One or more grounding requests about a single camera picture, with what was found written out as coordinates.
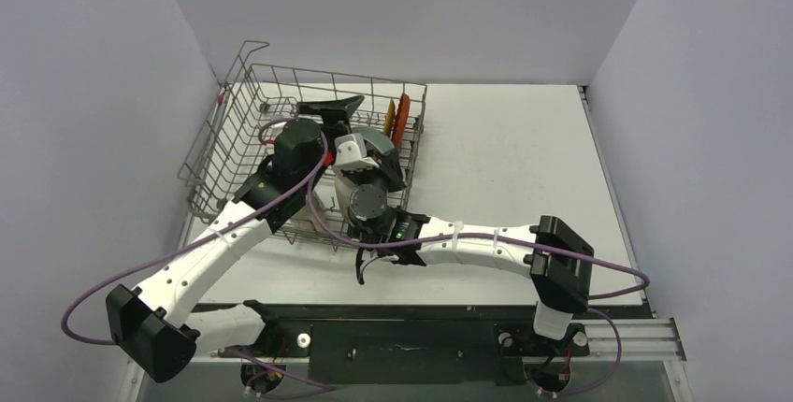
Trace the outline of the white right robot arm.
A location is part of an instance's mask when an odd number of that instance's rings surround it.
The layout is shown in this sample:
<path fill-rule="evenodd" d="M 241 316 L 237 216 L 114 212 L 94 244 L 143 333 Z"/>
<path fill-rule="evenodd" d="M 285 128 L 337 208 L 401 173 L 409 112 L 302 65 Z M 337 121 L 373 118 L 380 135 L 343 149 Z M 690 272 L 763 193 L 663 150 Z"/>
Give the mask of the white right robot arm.
<path fill-rule="evenodd" d="M 574 315 L 590 299 L 593 248 L 561 219 L 482 226 L 408 212 L 387 203 L 399 183 L 397 167 L 352 145 L 338 146 L 336 187 L 347 192 L 348 235 L 362 249 L 399 265 L 457 264 L 506 271 L 532 281 L 538 302 L 527 328 L 529 344 L 551 352 L 563 341 Z"/>

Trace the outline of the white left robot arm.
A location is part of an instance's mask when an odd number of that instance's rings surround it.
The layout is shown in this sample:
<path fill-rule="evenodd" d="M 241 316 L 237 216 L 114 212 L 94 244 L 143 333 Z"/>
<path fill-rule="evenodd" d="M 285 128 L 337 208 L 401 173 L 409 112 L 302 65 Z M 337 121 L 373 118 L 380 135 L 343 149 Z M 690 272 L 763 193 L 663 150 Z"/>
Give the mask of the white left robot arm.
<path fill-rule="evenodd" d="M 275 136 L 274 151 L 246 178 L 204 236 L 155 274 L 106 297 L 110 336 L 154 381 L 173 379 L 198 354 L 245 345 L 267 355 L 279 329 L 251 305 L 204 314 L 193 309 L 245 253 L 276 233 L 310 200 L 334 162 L 333 141 L 349 133 L 361 95 L 301 102 Z"/>

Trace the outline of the white bowl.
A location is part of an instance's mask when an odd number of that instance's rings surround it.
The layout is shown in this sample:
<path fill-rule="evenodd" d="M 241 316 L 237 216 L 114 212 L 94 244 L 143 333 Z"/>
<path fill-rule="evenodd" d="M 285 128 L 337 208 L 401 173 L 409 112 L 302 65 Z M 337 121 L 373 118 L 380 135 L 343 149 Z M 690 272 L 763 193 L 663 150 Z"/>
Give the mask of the white bowl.
<path fill-rule="evenodd" d="M 367 157 L 373 157 L 375 154 L 380 156 L 399 155 L 398 148 L 394 145 L 391 138 L 380 129 L 361 125 L 353 127 L 352 131 L 363 138 L 364 153 Z"/>

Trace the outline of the yellow patterned plate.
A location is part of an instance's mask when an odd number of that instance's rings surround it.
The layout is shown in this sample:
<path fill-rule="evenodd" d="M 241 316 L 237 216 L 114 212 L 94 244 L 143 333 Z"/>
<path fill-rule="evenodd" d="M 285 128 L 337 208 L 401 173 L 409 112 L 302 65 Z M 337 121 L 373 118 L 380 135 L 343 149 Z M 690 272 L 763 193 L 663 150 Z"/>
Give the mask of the yellow patterned plate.
<path fill-rule="evenodd" d="M 383 133 L 386 136 L 391 136 L 396 119 L 397 105 L 393 99 L 389 101 L 388 108 L 383 123 Z"/>

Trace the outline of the cream mug with floral print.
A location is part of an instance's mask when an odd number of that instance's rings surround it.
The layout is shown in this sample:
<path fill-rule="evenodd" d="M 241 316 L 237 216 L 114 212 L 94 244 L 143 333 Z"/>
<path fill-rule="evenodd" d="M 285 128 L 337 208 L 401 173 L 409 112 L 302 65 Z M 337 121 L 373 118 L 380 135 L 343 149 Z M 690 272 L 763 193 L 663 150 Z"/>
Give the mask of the cream mug with floral print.
<path fill-rule="evenodd" d="M 341 172 L 337 172 L 334 178 L 334 188 L 342 219 L 346 223 L 350 223 L 351 198 L 356 185 L 344 177 Z"/>

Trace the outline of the red plastic plate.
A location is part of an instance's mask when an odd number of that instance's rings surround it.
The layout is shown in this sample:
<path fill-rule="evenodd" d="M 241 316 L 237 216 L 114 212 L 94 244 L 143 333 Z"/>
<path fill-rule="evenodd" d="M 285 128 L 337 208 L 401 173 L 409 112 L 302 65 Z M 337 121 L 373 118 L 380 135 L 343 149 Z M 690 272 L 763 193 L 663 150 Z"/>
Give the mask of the red plastic plate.
<path fill-rule="evenodd" d="M 396 148 L 401 147 L 407 120 L 410 114 L 410 106 L 410 97 L 406 93 L 403 93 L 399 98 L 398 105 L 396 106 L 395 118 L 391 130 L 391 140 Z"/>

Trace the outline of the cream mug with dragon print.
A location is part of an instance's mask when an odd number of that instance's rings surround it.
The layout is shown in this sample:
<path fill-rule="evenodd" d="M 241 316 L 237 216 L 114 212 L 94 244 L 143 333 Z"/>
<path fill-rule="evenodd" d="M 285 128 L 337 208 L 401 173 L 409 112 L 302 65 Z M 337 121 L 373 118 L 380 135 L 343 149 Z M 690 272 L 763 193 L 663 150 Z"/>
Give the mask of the cream mug with dragon print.
<path fill-rule="evenodd" d="M 319 217 L 325 219 L 325 206 L 321 197 L 316 193 L 311 193 L 313 206 L 316 209 Z M 302 229 L 311 232 L 320 232 L 320 224 L 314 217 L 314 212 L 310 208 L 310 204 L 306 203 L 289 221 L 289 224 L 295 229 Z"/>

